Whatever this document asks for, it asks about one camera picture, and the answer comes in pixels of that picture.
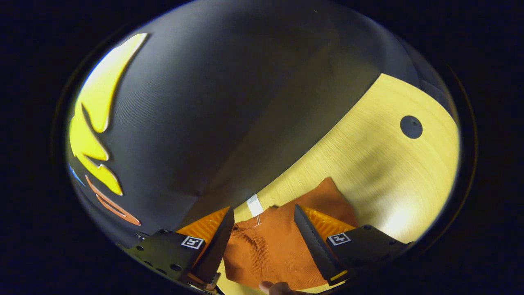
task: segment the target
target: screw hole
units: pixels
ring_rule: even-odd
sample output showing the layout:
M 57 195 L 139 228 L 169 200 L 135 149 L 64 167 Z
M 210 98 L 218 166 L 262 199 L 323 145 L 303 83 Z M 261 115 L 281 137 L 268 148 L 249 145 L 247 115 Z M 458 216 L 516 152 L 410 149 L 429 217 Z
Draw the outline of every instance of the screw hole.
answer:
M 180 266 L 176 265 L 176 264 L 171 264 L 169 267 L 172 270 L 174 270 L 174 271 L 181 271 L 182 270 L 182 268 Z

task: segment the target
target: garment label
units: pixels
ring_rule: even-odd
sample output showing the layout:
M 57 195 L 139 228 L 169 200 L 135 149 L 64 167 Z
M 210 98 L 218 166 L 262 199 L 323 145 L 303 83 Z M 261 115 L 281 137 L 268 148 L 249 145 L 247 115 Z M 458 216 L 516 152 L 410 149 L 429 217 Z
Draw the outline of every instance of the garment label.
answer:
M 262 205 L 260 204 L 260 201 L 258 200 L 256 194 L 251 198 L 247 199 L 247 207 L 249 208 L 249 211 L 251 211 L 251 215 L 253 217 L 264 212 L 264 209 L 262 209 Z

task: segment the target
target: orange ribbed cloth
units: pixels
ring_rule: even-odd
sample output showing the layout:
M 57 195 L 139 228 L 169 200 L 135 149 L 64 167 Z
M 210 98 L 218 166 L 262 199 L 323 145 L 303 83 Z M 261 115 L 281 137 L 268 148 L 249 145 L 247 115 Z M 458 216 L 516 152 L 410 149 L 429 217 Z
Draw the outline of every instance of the orange ribbed cloth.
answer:
M 305 195 L 233 226 L 224 253 L 228 280 L 256 289 L 262 281 L 286 282 L 292 290 L 327 283 L 294 223 L 295 204 L 358 227 L 353 208 L 328 177 Z

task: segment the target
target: orange stripe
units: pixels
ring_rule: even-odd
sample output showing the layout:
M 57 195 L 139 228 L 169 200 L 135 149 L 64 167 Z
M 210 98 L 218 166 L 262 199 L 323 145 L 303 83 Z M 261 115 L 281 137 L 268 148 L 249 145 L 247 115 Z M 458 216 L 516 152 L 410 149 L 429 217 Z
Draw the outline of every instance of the orange stripe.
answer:
M 88 181 L 89 187 L 95 192 L 96 198 L 102 203 L 102 205 L 109 211 L 116 214 L 118 217 L 122 218 L 123 220 L 132 223 L 134 225 L 140 226 L 140 221 L 136 219 L 133 215 L 131 215 L 126 210 L 122 209 L 122 207 L 118 206 L 115 202 L 110 200 L 108 197 L 106 197 L 98 188 L 96 188 L 91 181 L 89 180 L 89 177 L 86 175 L 85 179 Z

